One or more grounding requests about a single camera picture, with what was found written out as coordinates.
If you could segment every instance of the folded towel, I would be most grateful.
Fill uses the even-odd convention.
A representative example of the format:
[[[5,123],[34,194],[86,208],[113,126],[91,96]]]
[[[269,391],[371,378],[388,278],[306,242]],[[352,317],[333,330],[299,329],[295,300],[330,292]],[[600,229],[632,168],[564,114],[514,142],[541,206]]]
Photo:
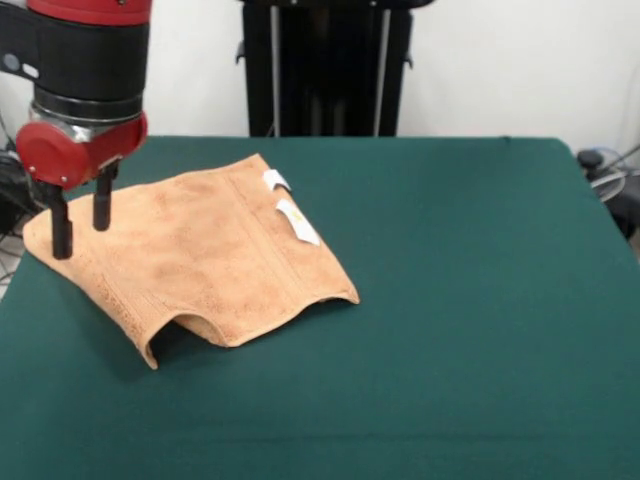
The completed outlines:
[[[358,293],[327,245],[299,240],[276,209],[258,155],[113,194],[107,232],[91,226],[92,197],[70,202],[74,255],[51,254],[51,215],[24,228],[27,249],[84,290],[126,333],[151,368],[149,342],[168,322],[236,347],[332,298]]]

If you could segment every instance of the towel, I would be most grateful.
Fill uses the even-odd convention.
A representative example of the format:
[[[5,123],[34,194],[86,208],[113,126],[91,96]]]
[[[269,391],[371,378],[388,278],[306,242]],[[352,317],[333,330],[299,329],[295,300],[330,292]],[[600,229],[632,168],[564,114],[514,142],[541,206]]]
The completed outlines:
[[[150,341],[171,321],[215,345],[237,347],[313,303],[359,303],[321,237],[319,245],[301,241],[276,209],[283,200],[297,205],[286,189],[267,186],[267,170],[254,155],[117,190],[107,232],[93,229],[92,197],[81,197],[69,203],[73,257],[53,258],[49,211],[25,226],[25,246],[86,292],[153,369]]]

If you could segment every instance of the white tag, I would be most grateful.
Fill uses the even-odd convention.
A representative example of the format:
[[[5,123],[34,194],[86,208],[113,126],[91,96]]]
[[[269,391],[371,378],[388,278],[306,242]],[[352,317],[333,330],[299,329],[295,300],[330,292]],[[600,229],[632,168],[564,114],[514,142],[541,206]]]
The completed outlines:
[[[267,170],[262,174],[262,179],[267,184],[267,187],[269,187],[269,190],[271,190],[272,192],[278,185],[291,191],[291,187],[277,170]]]
[[[276,205],[276,210],[284,213],[296,233],[296,237],[303,242],[320,246],[320,236],[313,229],[302,212],[289,200],[282,199]]]

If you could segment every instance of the green tablecloth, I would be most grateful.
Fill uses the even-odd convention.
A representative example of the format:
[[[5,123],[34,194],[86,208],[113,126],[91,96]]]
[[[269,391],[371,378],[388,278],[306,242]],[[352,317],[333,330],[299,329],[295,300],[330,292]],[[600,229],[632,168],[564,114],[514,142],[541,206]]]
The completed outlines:
[[[0,478],[640,478],[640,274],[564,145],[156,138],[119,185],[254,152],[362,304],[234,350],[170,327],[154,372],[27,256],[0,305]]]

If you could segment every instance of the black metal frame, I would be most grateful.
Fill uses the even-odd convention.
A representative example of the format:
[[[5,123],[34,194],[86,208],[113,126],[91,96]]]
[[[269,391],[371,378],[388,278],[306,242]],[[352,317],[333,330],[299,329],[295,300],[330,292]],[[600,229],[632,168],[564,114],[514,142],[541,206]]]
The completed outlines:
[[[413,26],[408,8],[431,2],[376,2],[374,8],[370,1],[351,0],[340,2],[343,8],[327,8],[335,2],[245,0],[239,54],[246,60],[250,135],[278,130],[281,136],[394,136]],[[272,7],[285,4],[295,7],[277,8],[279,88],[274,89]],[[382,8],[391,4],[395,9]],[[388,35],[383,35],[384,21]],[[380,55],[383,40],[386,56]],[[384,86],[381,96],[379,85]]]

